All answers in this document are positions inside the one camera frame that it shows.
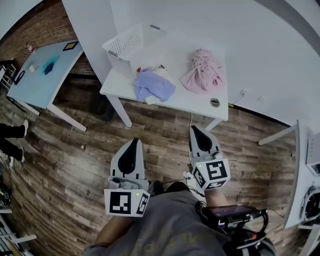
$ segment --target small round object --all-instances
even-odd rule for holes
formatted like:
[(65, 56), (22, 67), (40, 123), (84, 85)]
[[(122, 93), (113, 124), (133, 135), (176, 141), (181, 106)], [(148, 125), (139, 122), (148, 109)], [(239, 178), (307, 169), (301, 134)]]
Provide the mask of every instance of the small round object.
[(211, 98), (210, 104), (211, 104), (211, 106), (217, 108), (220, 106), (220, 101), (217, 98)]
[(118, 179), (118, 178), (113, 178), (112, 181), (115, 182), (115, 183), (120, 183), (121, 182), (121, 180)]

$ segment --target small box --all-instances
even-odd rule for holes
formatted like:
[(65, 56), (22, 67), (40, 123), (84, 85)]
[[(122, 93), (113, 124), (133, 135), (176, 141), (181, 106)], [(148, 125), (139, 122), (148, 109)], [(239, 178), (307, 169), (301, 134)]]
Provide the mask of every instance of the small box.
[(192, 174), (203, 190), (220, 188), (230, 180), (228, 159), (197, 162)]
[(143, 189), (105, 189), (104, 203), (107, 215), (143, 217), (150, 194)]
[(320, 133), (311, 135), (308, 139), (306, 166), (315, 176), (320, 176)]

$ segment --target blue table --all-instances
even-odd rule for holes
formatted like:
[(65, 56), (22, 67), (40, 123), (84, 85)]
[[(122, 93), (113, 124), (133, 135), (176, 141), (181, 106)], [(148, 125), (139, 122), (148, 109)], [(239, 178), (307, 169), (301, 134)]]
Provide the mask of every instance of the blue table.
[[(17, 85), (12, 84), (7, 96), (20, 103), (25, 103), (25, 105), (30, 104), (42, 109), (48, 109), (61, 119), (85, 132), (86, 127), (53, 105), (53, 101), (68, 73), (84, 52), (79, 42), (74, 49), (63, 51), (68, 43), (76, 41), (64, 41), (36, 49), (19, 72), (20, 74), (25, 71), (22, 79)], [(54, 56), (58, 56), (58, 59), (52, 71), (45, 75), (42, 66)], [(38, 68), (31, 72), (30, 65)]]

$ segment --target table leg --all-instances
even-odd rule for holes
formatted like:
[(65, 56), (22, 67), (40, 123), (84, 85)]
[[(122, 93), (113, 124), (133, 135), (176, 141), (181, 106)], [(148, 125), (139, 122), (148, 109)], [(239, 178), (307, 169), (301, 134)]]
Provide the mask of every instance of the table leg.
[(31, 111), (32, 113), (34, 113), (35, 115), (39, 116), (39, 112), (36, 111), (33, 107), (29, 106), (27, 103), (21, 101), (21, 100), (15, 100), (16, 102), (18, 102), (20, 105), (22, 105), (23, 107), (25, 107), (27, 110)]
[(118, 113), (121, 120), (124, 122), (125, 126), (131, 128), (132, 122), (128, 114), (126, 113), (124, 106), (122, 106), (120, 99), (118, 97), (113, 96), (107, 96), (107, 98), (113, 106), (114, 110)]
[(1, 238), (8, 238), (8, 237), (15, 236), (15, 235), (16, 235), (16, 233), (0, 234), (0, 239)]
[(222, 120), (221, 119), (214, 119), (205, 129), (207, 131), (211, 131), (214, 127), (216, 127)]
[(9, 208), (0, 209), (0, 214), (12, 214), (12, 210)]
[(14, 244), (20, 244), (20, 243), (28, 242), (34, 239), (37, 239), (37, 236), (35, 234), (32, 234), (32, 235), (26, 235), (21, 238), (12, 238), (10, 241)]
[(13, 105), (15, 105), (18, 109), (20, 109), (23, 113), (26, 113), (26, 111), (24, 110), (24, 109), (22, 109), (18, 104), (17, 104), (17, 102), (14, 100), (14, 99), (12, 99), (12, 98), (10, 98), (10, 97), (5, 97), (8, 101), (10, 101)]
[(73, 125), (74, 127), (78, 128), (79, 130), (85, 132), (87, 130), (86, 127), (84, 127), (81, 123), (77, 122), (70, 116), (68, 116), (66, 113), (64, 113), (62, 110), (60, 110), (58, 107), (53, 105), (52, 103), (47, 107), (48, 110), (50, 110), (52, 113), (60, 117), (61, 119), (65, 120), (69, 124)]
[(275, 140), (278, 140), (278, 139), (286, 136), (288, 133), (291, 133), (291, 132), (295, 131), (296, 128), (297, 128), (297, 125), (295, 124), (295, 125), (287, 128), (285, 130), (282, 130), (282, 131), (280, 131), (280, 132), (278, 132), (278, 133), (276, 133), (274, 135), (271, 135), (269, 137), (266, 137), (264, 139), (259, 140), (258, 144), (261, 146), (261, 145), (273, 142)]

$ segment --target white table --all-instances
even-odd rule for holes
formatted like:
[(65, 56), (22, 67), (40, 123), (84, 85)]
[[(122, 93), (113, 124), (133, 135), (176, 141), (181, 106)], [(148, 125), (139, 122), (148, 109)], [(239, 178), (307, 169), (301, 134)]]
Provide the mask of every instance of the white table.
[[(76, 41), (64, 41), (36, 49), (23, 64), (19, 72), (25, 71), (24, 76), (17, 85), (12, 84), (7, 96), (15, 99), (36, 115), (39, 115), (39, 112), (28, 104), (48, 109), (59, 118), (85, 132), (86, 127), (53, 104), (68, 73), (84, 52), (79, 42), (74, 49), (63, 51), (68, 43)], [(42, 73), (42, 66), (54, 56), (58, 56), (57, 62), (54, 64), (52, 71), (44, 75)], [(39, 66), (39, 68), (35, 72), (31, 72), (29, 70), (31, 64)]]
[(298, 120), (295, 125), (278, 132), (272, 136), (259, 140), (259, 145), (264, 145), (286, 136), (295, 131), (295, 174), (293, 189), (285, 214), (284, 228), (290, 228), (301, 223), (300, 212), (303, 199), (311, 186), (320, 186), (320, 177), (316, 177), (306, 165), (308, 138), (311, 130)]
[(299, 229), (311, 230), (309, 237), (304, 244), (299, 256), (309, 256), (319, 245), (320, 225), (299, 225)]
[[(179, 81), (179, 78), (191, 69), (191, 54), (200, 48), (212, 51), (216, 59), (223, 65), (224, 70), (224, 77), (222, 78), (224, 85), (217, 86), (212, 92), (206, 94), (188, 91)], [(151, 46), (136, 51), (129, 59), (133, 70), (160, 64), (167, 68), (172, 81), (176, 85), (175, 93), (166, 102), (157, 101), (156, 105), (214, 118), (213, 122), (206, 127), (208, 131), (219, 122), (228, 120), (228, 82), (225, 53), (214, 43), (204, 45), (204, 42), (199, 44), (198, 41), (193, 42), (190, 38), (184, 40), (168, 35)], [(110, 71), (100, 93), (116, 99), (137, 100), (133, 81), (118, 73), (115, 69)], [(211, 105), (210, 99), (212, 98), (219, 100), (219, 107)], [(123, 107), (121, 105), (117, 107), (113, 103), (112, 105), (124, 124), (131, 127), (132, 122)]]

